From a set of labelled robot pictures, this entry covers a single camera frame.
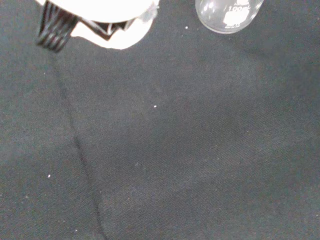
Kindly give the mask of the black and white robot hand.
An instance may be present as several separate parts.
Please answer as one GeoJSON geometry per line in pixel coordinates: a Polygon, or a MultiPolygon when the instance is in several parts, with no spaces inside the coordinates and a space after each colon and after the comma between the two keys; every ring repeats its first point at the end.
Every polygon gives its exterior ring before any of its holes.
{"type": "Polygon", "coordinates": [[[124,50],[150,30],[157,0],[40,0],[36,44],[58,53],[71,37],[105,49],[124,50]]]}

